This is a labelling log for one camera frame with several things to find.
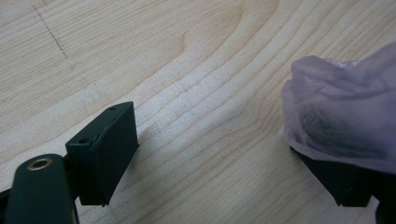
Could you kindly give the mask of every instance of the wooden table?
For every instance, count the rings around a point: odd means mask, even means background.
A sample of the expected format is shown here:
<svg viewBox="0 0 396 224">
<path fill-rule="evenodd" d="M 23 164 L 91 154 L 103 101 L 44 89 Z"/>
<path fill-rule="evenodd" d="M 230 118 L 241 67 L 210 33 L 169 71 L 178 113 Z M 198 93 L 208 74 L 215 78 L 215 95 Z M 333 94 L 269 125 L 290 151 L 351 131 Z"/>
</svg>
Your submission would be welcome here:
<svg viewBox="0 0 396 224">
<path fill-rule="evenodd" d="M 306 55 L 358 60 L 396 40 L 396 2 L 0 2 L 0 190 L 110 105 L 141 147 L 81 223 L 375 223 L 337 207 L 288 150 L 280 90 Z"/>
</svg>

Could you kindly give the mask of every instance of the plastic bag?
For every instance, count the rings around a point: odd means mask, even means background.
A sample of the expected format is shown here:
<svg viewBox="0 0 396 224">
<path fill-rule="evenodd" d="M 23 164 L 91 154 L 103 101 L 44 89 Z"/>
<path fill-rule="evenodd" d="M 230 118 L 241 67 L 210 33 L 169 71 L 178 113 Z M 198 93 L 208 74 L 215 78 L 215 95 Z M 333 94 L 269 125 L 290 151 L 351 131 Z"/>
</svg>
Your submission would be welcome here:
<svg viewBox="0 0 396 224">
<path fill-rule="evenodd" d="M 282 98 L 292 147 L 396 175 L 396 43 L 356 62 L 304 57 L 291 73 Z"/>
</svg>

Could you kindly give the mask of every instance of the pencil mark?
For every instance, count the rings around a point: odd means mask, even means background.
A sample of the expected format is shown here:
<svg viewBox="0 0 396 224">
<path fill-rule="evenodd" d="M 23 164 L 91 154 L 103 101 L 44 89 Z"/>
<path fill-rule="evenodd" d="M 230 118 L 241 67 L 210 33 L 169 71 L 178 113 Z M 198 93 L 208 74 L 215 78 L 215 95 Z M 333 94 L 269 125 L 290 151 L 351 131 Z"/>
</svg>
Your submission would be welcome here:
<svg viewBox="0 0 396 224">
<path fill-rule="evenodd" d="M 56 36 L 52 33 L 52 31 L 50 30 L 49 26 L 47 25 L 47 23 L 44 21 L 43 16 L 40 14 L 40 12 L 38 12 L 37 8 L 35 8 L 35 6 L 33 6 L 33 8 L 35 9 L 35 12 L 37 13 L 38 17 L 40 18 L 40 20 L 44 23 L 44 25 L 46 26 L 50 36 L 52 36 L 53 40 L 55 40 L 56 45 L 58 46 L 59 50 L 62 52 L 62 54 L 64 55 L 65 58 L 67 58 L 67 54 L 64 51 L 64 46 L 61 45 L 61 42 L 59 41 L 58 38 L 56 38 Z"/>
</svg>

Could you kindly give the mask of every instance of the black plastic piece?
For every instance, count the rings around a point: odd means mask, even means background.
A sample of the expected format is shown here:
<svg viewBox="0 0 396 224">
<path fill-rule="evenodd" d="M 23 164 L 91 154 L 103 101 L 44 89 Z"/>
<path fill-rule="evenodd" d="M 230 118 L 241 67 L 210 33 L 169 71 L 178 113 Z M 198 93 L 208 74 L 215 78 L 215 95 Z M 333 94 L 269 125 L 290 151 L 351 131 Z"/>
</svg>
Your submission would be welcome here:
<svg viewBox="0 0 396 224">
<path fill-rule="evenodd" d="M 42 155 L 18 167 L 9 194 L 5 223 L 78 223 L 63 157 Z"/>
<path fill-rule="evenodd" d="M 6 217 L 7 203 L 9 198 L 10 189 L 7 189 L 0 193 L 0 223 L 4 223 Z"/>
<path fill-rule="evenodd" d="M 133 102 L 111 106 L 68 141 L 81 204 L 109 204 L 138 148 Z"/>
<path fill-rule="evenodd" d="M 377 174 L 372 181 L 373 195 L 380 201 L 375 212 L 377 224 L 396 223 L 396 176 Z"/>
<path fill-rule="evenodd" d="M 291 149 L 334 197 L 338 205 L 365 207 L 372 196 L 370 181 L 374 172 L 334 161 L 315 161 Z"/>
</svg>

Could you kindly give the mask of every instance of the purple plastic bag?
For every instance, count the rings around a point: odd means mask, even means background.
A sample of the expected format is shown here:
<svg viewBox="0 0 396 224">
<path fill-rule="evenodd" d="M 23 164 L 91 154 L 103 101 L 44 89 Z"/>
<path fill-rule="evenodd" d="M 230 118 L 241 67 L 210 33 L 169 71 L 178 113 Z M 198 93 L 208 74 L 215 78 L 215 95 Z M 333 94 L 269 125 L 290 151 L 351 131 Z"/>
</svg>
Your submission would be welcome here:
<svg viewBox="0 0 396 224">
<path fill-rule="evenodd" d="M 304 57 L 291 73 L 282 98 L 292 147 L 396 175 L 396 43 L 356 62 Z"/>
</svg>

